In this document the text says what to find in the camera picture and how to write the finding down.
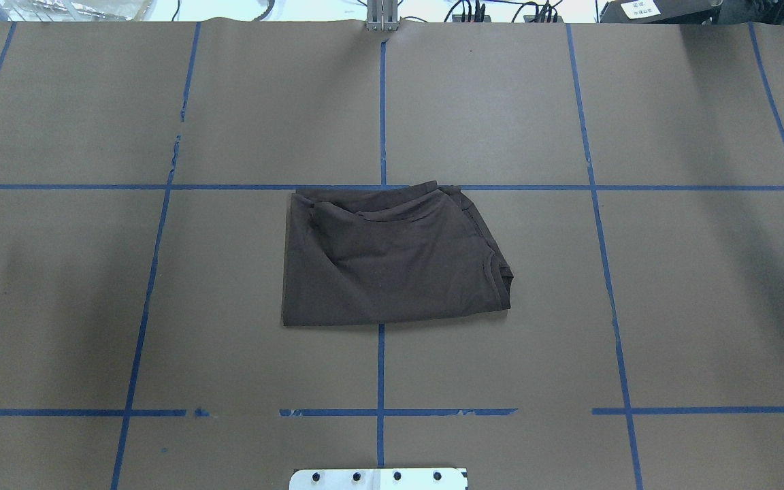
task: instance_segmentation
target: horizontal blue line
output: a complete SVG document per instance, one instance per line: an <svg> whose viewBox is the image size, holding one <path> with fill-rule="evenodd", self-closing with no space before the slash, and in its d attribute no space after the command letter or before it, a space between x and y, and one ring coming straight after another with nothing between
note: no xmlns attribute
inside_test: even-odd
<svg viewBox="0 0 784 490"><path fill-rule="evenodd" d="M0 408L0 417L122 417L125 410ZM130 417L185 417L186 410L129 410Z"/></svg>
<svg viewBox="0 0 784 490"><path fill-rule="evenodd" d="M281 417L444 417L476 415L479 417L502 417L516 412L516 408L300 408L280 410Z"/></svg>
<svg viewBox="0 0 784 490"><path fill-rule="evenodd" d="M632 415L695 415L721 413L784 413L784 406L657 406L632 407ZM623 408L594 408L592 415L625 415Z"/></svg>
<svg viewBox="0 0 784 490"><path fill-rule="evenodd" d="M256 190L289 191L295 189L340 189L380 191L401 189L399 185L323 185L323 184L174 184L172 190ZM578 184L534 184L493 185L468 184L460 186L473 191L588 191L588 185ZM784 186L673 186L673 185L597 185L597 190L607 191L784 191ZM165 184L0 184L0 190L165 190Z"/></svg>

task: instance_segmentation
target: white metal bracket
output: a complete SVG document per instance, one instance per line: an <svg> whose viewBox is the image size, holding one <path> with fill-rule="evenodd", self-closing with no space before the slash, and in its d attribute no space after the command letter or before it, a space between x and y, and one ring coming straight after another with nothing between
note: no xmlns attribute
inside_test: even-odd
<svg viewBox="0 0 784 490"><path fill-rule="evenodd" d="M468 490L468 472L459 468L300 470L289 490Z"/></svg>
<svg viewBox="0 0 784 490"><path fill-rule="evenodd" d="M368 31L398 31L398 0L365 0Z"/></svg>

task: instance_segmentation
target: black cloth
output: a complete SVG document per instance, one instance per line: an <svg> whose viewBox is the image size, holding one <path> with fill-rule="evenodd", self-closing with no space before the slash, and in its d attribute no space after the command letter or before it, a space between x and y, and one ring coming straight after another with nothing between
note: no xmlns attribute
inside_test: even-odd
<svg viewBox="0 0 784 490"><path fill-rule="evenodd" d="M298 189L283 325L361 325L510 309L513 273L457 186Z"/></svg>

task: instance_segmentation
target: white mounting plate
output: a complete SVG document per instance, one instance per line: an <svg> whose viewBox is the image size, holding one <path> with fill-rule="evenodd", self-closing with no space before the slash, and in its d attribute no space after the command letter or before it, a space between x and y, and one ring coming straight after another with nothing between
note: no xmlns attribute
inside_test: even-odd
<svg viewBox="0 0 784 490"><path fill-rule="evenodd" d="M459 468L300 470L290 478L289 490L467 490L467 475Z"/></svg>

